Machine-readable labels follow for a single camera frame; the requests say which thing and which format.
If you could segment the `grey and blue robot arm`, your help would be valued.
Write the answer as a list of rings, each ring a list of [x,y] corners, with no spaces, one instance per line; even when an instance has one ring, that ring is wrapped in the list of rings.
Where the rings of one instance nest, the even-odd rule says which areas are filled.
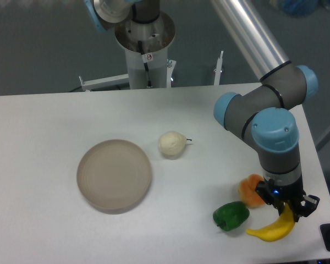
[[[299,132],[291,109],[316,93],[317,77],[308,67],[291,63],[250,1],[212,4],[261,82],[246,95],[221,96],[214,118],[257,152],[264,171],[256,187],[258,195],[278,212],[289,207],[298,221],[312,214],[320,200],[303,189]],[[127,63],[132,89],[170,85],[164,53],[175,27],[159,1],[86,1],[85,5],[95,26],[114,28],[118,43],[135,57]]]

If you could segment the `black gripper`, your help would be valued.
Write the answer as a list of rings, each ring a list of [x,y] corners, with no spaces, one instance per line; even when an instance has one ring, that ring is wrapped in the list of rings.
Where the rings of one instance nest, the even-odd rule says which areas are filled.
[[[315,212],[320,202],[317,196],[305,195],[301,173],[297,180],[287,185],[277,185],[273,179],[264,179],[258,182],[255,191],[264,203],[273,206],[279,215],[283,203],[287,203],[293,212],[295,222]]]

